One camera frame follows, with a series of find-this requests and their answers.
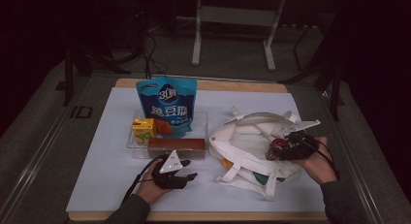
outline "black device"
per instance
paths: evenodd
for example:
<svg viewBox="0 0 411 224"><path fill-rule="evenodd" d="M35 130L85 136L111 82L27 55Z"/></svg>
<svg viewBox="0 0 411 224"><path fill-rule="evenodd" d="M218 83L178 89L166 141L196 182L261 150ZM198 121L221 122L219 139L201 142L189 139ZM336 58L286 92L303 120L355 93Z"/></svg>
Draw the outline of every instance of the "black device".
<svg viewBox="0 0 411 224"><path fill-rule="evenodd" d="M308 158L318 150L319 143L301 130L292 132L284 139L275 139L269 144L267 160L298 160Z"/></svg>
<svg viewBox="0 0 411 224"><path fill-rule="evenodd" d="M178 170L174 170L174 171L167 172L167 173L161 173L164 164L168 162L168 158L171 156L173 156L173 153L172 154L166 153L166 154L159 155L153 158L147 165L145 165L144 169L142 169L142 172L136 176L136 178L133 181L133 184L127 190L121 204L127 201L127 199L132 194L133 190L135 189L137 183L142 182L141 178L144 172L150 167L151 164L153 164L155 161L159 159L162 159L163 161L156 165L151 175L153 176L153 180L155 184L162 189L183 189L185 185L187 185L188 181L193 180L197 176L197 173L190 174L187 177L175 176ZM179 161L178 157L176 156L176 152L175 152L175 160ZM186 167L190 163L191 163L190 160L183 160L183 161L179 161L178 163L176 163L176 161L173 161L171 162L172 164L171 166L176 166L176 164L178 165L180 164L181 167Z"/></svg>
<svg viewBox="0 0 411 224"><path fill-rule="evenodd" d="M190 162L190 160L180 161L183 167L189 165ZM158 163L151 173L155 184L162 189L183 189L185 185L187 185L188 181L193 180L197 176L197 174L190 174L186 177L175 176L178 171L161 174L161 168L163 167L164 163L165 160L163 160L163 162L161 163Z"/></svg>

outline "sleeve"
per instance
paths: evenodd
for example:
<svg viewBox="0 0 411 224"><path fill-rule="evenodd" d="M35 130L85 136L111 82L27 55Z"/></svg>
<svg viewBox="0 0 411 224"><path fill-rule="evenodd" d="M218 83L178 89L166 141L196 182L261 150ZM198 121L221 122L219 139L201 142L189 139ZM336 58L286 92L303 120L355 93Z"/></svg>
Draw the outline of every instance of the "sleeve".
<svg viewBox="0 0 411 224"><path fill-rule="evenodd" d="M133 194L121 205L111 216L106 219L105 224L139 224L144 223L150 213L150 205L141 197Z"/></svg>
<svg viewBox="0 0 411 224"><path fill-rule="evenodd" d="M332 224L368 223L363 210L355 203L350 189L341 181L321 185L326 215Z"/></svg>

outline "robotic hand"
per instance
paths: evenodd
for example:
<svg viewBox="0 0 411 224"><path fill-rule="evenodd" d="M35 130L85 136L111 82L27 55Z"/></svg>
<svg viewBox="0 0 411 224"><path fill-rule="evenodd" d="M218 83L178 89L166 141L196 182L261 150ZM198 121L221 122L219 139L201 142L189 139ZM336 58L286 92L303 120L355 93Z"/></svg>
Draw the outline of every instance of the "robotic hand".
<svg viewBox="0 0 411 224"><path fill-rule="evenodd" d="M298 160L308 158L318 151L318 142L305 131L292 132L283 139L275 139L269 144L268 160Z"/></svg>
<svg viewBox="0 0 411 224"><path fill-rule="evenodd" d="M190 174L186 177L175 176L175 174L183 167L190 164L190 160L180 161L174 150L170 156L165 154L162 156L163 162L156 165L152 176L157 186L162 189L183 189L188 181L193 180L197 173Z"/></svg>

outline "chair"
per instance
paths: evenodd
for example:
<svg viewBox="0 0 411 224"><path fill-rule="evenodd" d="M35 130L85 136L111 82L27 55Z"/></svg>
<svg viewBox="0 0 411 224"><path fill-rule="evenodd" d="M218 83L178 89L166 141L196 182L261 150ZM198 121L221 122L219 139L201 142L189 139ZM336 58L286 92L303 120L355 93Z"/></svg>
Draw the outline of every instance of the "chair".
<svg viewBox="0 0 411 224"><path fill-rule="evenodd" d="M286 80L280 80L278 83L291 84L303 78L319 73L319 77L315 82L315 87L318 91L325 91L332 82L332 97L330 103L330 110L335 120L338 120L337 105L339 84L341 80L341 72L346 58L350 55L353 43L358 39L359 23L352 18L352 14L359 7L357 2L344 2L335 15L322 16L322 12L313 12L312 27L314 22L319 24L320 30L323 31L324 38L316 49L314 56L305 65L302 71Z"/></svg>
<svg viewBox="0 0 411 224"><path fill-rule="evenodd" d="M313 10L311 11L311 14L308 16L308 20L306 22L307 27L304 29L302 32L301 36L297 40L297 42L294 44L293 52L294 56L296 57L297 61L297 66L299 67L299 70L303 70L308 64L304 67L301 66L300 61L299 61L299 56L297 53L297 47L306 35L306 33L313 28L314 26L317 26L318 29L320 30L321 34L325 36L327 32L330 29L330 26L332 25L332 22L336 16L336 12L333 12L333 8L328 8L326 11L319 11L318 7L313 7Z"/></svg>

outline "chair leg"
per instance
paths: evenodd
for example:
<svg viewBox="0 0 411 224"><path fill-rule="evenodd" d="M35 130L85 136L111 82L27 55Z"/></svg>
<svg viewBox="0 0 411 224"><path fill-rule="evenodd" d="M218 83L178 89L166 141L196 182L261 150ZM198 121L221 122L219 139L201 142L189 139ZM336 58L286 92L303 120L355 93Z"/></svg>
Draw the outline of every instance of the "chair leg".
<svg viewBox="0 0 411 224"><path fill-rule="evenodd" d="M299 67L299 70L301 70L301 64L299 61L299 56L297 54L297 46L299 45L299 43L302 41L302 38L305 36L305 34L307 34L308 30L311 28L312 26L307 26L306 29L304 30L304 32L301 34L301 36L299 37L299 39L297 40L296 44L294 45L293 48L293 52L294 52L294 56L296 57L296 61L297 61L297 66Z"/></svg>
<svg viewBox="0 0 411 224"><path fill-rule="evenodd" d="M341 64L338 64L336 65L336 68L334 71L334 77L332 80L332 100L331 100L331 105L330 105L332 116L334 117L336 121L338 121L337 108L338 108L340 83L341 83Z"/></svg>

